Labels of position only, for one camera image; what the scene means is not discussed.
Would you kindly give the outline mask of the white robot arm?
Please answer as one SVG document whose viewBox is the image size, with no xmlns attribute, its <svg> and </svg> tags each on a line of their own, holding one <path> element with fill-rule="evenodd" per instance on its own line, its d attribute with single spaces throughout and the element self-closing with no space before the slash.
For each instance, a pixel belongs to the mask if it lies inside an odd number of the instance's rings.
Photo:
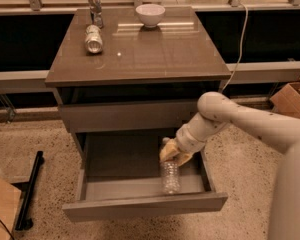
<svg viewBox="0 0 300 240">
<path fill-rule="evenodd" d="M 187 163 L 209 137 L 232 124 L 284 155 L 275 181 L 268 240 L 300 240 L 300 119 L 239 105 L 219 92 L 207 92 L 198 112 L 176 137 L 164 142 L 162 162 Z"/>
</svg>

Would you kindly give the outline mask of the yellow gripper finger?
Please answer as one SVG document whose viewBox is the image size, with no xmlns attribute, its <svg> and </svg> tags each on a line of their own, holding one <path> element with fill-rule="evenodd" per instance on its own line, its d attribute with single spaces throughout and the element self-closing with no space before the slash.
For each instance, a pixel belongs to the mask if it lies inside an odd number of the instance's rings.
<svg viewBox="0 0 300 240">
<path fill-rule="evenodd" d="M 177 163 L 178 166 L 182 166 L 185 163 L 187 163 L 188 161 L 190 161 L 193 157 L 192 153 L 188 153 L 188 152 L 179 152 L 176 156 L 175 156 L 175 161 Z"/>
<path fill-rule="evenodd" d="M 165 162 L 174 158 L 179 154 L 177 143 L 174 139 L 164 138 L 162 140 L 162 146 L 159 152 L 159 158 L 161 162 Z"/>
</svg>

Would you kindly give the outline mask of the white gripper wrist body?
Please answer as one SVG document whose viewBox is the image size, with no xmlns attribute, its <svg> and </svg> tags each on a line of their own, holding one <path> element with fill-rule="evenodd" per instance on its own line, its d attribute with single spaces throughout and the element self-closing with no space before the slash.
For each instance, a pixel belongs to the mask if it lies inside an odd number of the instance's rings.
<svg viewBox="0 0 300 240">
<path fill-rule="evenodd" d="M 196 153 L 201 151 L 205 143 L 194 138 L 187 124 L 184 124 L 176 132 L 175 141 L 178 148 L 185 153 Z"/>
</svg>

